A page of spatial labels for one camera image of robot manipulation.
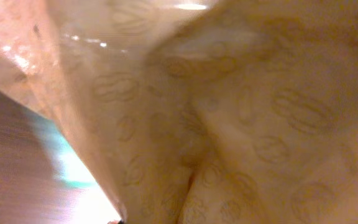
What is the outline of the beige crinkled snack bag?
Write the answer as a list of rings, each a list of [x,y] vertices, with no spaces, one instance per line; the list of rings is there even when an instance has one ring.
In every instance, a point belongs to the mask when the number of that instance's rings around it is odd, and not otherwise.
[[[358,223],[358,0],[0,0],[0,91],[125,223]]]

